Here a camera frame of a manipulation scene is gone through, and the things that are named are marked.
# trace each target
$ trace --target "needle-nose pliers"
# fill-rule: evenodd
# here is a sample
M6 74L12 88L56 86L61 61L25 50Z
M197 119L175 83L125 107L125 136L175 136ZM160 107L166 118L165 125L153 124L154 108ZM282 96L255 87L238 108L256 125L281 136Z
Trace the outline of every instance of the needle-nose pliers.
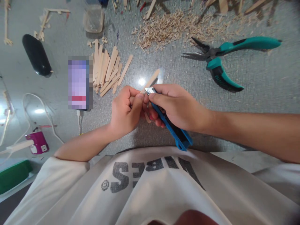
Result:
M207 60L207 68L212 72L214 81L223 89L233 93L244 90L244 87L233 82L227 76L219 56L240 49L272 49L279 47L282 42L281 40L271 37L250 37L233 43L225 42L218 48L211 48L209 45L203 44L194 37L192 37L192 39L200 47L202 52L185 52L183 54Z

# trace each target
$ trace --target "white t-shirt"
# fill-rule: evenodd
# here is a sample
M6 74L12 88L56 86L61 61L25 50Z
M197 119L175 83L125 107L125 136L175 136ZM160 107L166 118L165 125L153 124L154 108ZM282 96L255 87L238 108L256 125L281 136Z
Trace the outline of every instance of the white t-shirt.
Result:
M299 188L300 165L280 167ZM291 224L300 207L283 192L212 154L176 147L105 156L90 170L51 157L5 225L174 224L190 209L219 225Z

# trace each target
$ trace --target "forearm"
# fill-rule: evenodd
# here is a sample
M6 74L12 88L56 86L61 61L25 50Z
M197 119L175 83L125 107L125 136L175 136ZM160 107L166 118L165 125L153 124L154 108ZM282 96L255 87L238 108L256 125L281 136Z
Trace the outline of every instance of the forearm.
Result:
M54 154L58 159L87 162L114 141L109 124L73 138Z
M300 163L300 115L213 112L205 133Z

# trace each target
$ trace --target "hand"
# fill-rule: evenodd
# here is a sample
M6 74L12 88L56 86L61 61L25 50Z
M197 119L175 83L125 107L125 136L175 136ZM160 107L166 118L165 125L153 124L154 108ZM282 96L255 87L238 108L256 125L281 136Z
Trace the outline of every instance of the hand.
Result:
M156 126L163 126L157 112L149 101L166 110L170 121L177 127L204 133L213 122L213 112L200 105L193 96L177 84L156 84L153 86L157 93L145 95L143 109L150 113L150 119L155 120Z
M112 119L109 130L114 139L120 139L132 132L142 113L144 95L139 90L125 86L112 101Z

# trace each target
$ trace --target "left hand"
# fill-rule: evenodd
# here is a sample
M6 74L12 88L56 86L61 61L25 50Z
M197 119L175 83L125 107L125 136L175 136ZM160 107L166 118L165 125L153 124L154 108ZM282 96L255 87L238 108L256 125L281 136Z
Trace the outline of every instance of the left hand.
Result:
M139 90L125 86L112 101L112 119L109 129L115 140L132 132L138 125L144 95Z

